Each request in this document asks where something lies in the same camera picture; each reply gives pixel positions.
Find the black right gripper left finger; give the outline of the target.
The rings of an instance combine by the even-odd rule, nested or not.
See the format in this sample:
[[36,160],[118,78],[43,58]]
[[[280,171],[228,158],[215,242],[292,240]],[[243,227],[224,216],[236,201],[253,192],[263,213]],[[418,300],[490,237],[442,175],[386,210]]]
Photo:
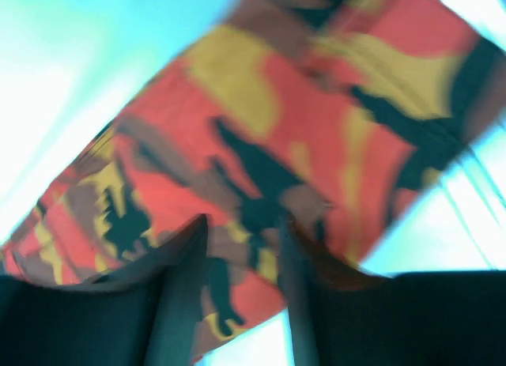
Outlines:
[[201,318],[208,220],[79,285],[1,277],[4,365],[189,365]]

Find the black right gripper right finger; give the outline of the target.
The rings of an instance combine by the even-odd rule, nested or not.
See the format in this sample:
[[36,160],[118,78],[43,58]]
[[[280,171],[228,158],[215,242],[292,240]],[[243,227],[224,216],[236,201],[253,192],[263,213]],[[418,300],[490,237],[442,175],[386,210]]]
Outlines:
[[502,271],[364,274],[279,225],[282,290],[297,365],[502,365]]

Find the orange camouflage trousers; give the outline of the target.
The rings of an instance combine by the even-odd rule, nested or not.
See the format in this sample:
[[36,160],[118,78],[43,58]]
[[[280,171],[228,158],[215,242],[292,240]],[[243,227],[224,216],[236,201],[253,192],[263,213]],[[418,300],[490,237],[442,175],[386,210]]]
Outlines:
[[204,213],[202,356],[283,308],[283,214],[357,264],[499,115],[504,85],[504,52],[440,0],[242,0],[52,181],[1,272],[96,281]]

